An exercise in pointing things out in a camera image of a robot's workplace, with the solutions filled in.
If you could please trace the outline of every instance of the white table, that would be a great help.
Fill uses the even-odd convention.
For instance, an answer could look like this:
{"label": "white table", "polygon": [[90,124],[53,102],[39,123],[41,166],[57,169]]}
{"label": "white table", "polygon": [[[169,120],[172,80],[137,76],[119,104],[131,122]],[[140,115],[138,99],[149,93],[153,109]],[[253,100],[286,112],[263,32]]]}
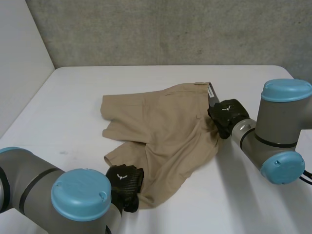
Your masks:
{"label": "white table", "polygon": [[[236,98],[256,119],[263,84],[292,78],[277,66],[66,67],[57,69],[7,133],[0,147],[19,146],[67,171],[105,173],[103,156],[121,142],[101,136],[109,122],[100,114],[102,95],[148,92],[184,82],[211,81],[220,100]],[[312,134],[297,150],[312,169]],[[120,234],[308,234],[312,186],[267,182],[230,140],[152,210],[123,213]],[[45,233],[15,210],[0,215],[1,234]]]}

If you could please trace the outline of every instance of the concrete wall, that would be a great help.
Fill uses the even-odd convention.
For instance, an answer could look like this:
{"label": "concrete wall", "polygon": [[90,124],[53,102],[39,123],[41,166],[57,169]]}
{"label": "concrete wall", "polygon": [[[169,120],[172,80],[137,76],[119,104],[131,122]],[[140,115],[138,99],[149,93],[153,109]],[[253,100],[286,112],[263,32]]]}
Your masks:
{"label": "concrete wall", "polygon": [[312,81],[311,0],[27,0],[56,67],[272,64]]}
{"label": "concrete wall", "polygon": [[0,0],[0,137],[54,71],[24,0]]}

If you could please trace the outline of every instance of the khaki shorts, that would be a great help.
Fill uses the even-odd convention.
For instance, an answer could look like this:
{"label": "khaki shorts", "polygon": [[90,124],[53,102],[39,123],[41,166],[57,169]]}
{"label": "khaki shorts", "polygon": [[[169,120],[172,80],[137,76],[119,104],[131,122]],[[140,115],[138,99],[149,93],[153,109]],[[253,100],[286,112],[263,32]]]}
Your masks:
{"label": "khaki shorts", "polygon": [[140,208],[169,199],[217,153],[221,139],[207,113],[208,84],[185,83],[162,91],[103,97],[102,116],[111,120],[103,136],[127,141],[105,161],[144,169]]}

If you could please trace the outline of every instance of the belt loop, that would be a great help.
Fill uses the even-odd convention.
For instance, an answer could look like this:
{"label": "belt loop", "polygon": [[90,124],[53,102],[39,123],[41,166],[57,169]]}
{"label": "belt loop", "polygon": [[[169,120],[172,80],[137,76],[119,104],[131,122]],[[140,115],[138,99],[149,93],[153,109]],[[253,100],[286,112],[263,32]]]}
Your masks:
{"label": "belt loop", "polygon": [[202,117],[202,114],[200,111],[200,107],[201,107],[200,88],[201,88],[201,85],[197,85],[197,84],[203,84],[203,83],[202,82],[195,83],[195,85],[196,85],[196,98],[197,98],[197,114],[196,114],[196,117],[197,117],[197,119],[201,119],[201,117]]}

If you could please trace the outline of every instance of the gray wall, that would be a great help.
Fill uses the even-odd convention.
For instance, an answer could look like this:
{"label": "gray wall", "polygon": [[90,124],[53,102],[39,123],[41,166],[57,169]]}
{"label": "gray wall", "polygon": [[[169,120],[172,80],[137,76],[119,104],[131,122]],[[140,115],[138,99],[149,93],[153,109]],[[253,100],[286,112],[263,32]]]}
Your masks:
{"label": "gray wall", "polygon": [[272,64],[312,81],[312,0],[27,0],[56,67]]}

